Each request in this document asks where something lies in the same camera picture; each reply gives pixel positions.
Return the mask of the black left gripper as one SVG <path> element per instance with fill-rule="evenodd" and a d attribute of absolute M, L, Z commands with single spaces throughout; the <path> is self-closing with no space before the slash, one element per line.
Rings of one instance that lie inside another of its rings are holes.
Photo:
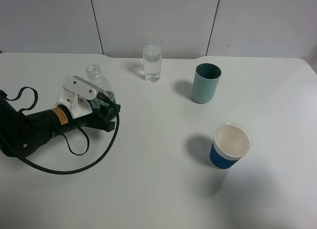
<path fill-rule="evenodd" d="M 110 105 L 101 105 L 100 109 L 93 109 L 91 114 L 71 119 L 71 124 L 79 127 L 88 127 L 106 132 L 111 132 L 115 129 L 116 123 L 113 120 L 116 118 L 116 113 L 119 113 L 121 105 L 115 104 L 114 107 Z"/>

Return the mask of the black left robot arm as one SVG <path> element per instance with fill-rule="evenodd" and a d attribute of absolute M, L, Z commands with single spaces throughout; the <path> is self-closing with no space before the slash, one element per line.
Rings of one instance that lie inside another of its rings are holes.
<path fill-rule="evenodd" d="M 83 127 L 111 132 L 115 128 L 114 108 L 107 105 L 93 109 L 91 114 L 72 118 L 70 111 L 63 105 L 38 113 L 25 115 L 24 109 L 16 111 L 9 104 L 10 99 L 4 91 L 0 92 L 0 134 L 19 154 L 28 157 L 51 139 Z"/>

